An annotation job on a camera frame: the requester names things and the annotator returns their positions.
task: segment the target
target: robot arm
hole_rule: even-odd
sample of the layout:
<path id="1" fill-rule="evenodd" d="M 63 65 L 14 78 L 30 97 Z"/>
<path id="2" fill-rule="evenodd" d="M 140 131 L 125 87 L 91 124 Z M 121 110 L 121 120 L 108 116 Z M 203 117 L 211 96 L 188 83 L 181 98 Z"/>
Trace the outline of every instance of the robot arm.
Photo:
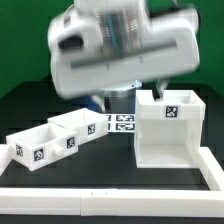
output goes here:
<path id="1" fill-rule="evenodd" d="M 69 99 L 194 71 L 198 28 L 193 8 L 151 18 L 145 0 L 76 0 L 49 27 L 56 91 Z"/>

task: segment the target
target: tall white box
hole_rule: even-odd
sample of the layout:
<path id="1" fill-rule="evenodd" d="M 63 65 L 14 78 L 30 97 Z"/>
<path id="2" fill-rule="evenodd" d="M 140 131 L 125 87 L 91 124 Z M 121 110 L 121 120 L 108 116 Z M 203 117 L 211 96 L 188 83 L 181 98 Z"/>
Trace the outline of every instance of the tall white box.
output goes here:
<path id="1" fill-rule="evenodd" d="M 188 90 L 136 93 L 135 155 L 138 168 L 197 168 L 205 104 Z"/>

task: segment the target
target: open box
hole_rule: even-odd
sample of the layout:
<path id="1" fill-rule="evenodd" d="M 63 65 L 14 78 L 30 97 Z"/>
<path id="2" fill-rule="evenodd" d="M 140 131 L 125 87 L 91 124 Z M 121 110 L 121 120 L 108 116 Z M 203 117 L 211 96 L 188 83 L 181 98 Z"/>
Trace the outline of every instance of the open box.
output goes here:
<path id="1" fill-rule="evenodd" d="M 108 131 L 107 117 L 86 108 L 49 118 L 48 123 L 77 132 L 78 145 L 107 135 Z"/>
<path id="2" fill-rule="evenodd" d="M 135 154 L 138 168 L 198 168 L 205 104 L 193 91 L 136 94 Z"/>
<path id="3" fill-rule="evenodd" d="M 76 133 L 54 124 L 45 124 L 6 137 L 11 157 L 28 167 L 39 169 L 78 152 Z"/>

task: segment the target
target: black table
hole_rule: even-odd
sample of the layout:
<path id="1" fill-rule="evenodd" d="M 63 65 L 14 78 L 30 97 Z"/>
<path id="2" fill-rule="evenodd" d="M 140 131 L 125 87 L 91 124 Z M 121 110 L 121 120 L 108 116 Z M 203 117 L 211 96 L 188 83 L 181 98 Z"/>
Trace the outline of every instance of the black table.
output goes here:
<path id="1" fill-rule="evenodd" d="M 152 84 L 143 85 L 153 88 Z M 206 103 L 202 146 L 208 146 L 224 163 L 224 99 L 206 85 L 170 84 L 169 89 L 194 90 Z M 90 97 L 64 101 L 52 84 L 27 82 L 0 99 L 0 144 L 5 136 L 47 122 L 47 118 L 87 107 L 99 108 Z M 208 190 L 197 169 L 137 169 L 133 134 L 109 134 L 79 147 L 79 152 L 30 172 L 12 161 L 0 177 L 0 187 L 118 188 Z M 224 219 L 155 217 L 9 216 L 0 223 L 223 223 Z"/>

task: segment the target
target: white box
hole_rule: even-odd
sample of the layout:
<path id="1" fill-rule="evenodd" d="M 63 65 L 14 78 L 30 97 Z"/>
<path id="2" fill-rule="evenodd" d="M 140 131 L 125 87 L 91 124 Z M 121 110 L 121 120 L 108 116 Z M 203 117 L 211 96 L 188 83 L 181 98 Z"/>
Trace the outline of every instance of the white box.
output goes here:
<path id="1" fill-rule="evenodd" d="M 11 147 L 9 145 L 0 145 L 0 176 L 11 160 Z"/>
<path id="2" fill-rule="evenodd" d="M 39 169 L 78 152 L 76 132 L 54 124 L 45 124 L 6 137 L 12 147 L 12 159 Z"/>
<path id="3" fill-rule="evenodd" d="M 136 93 L 135 154 L 138 168 L 197 168 L 205 104 L 188 90 Z"/>
<path id="4" fill-rule="evenodd" d="M 76 131 L 78 145 L 107 135 L 108 132 L 107 117 L 86 108 L 49 118 L 48 123 Z"/>

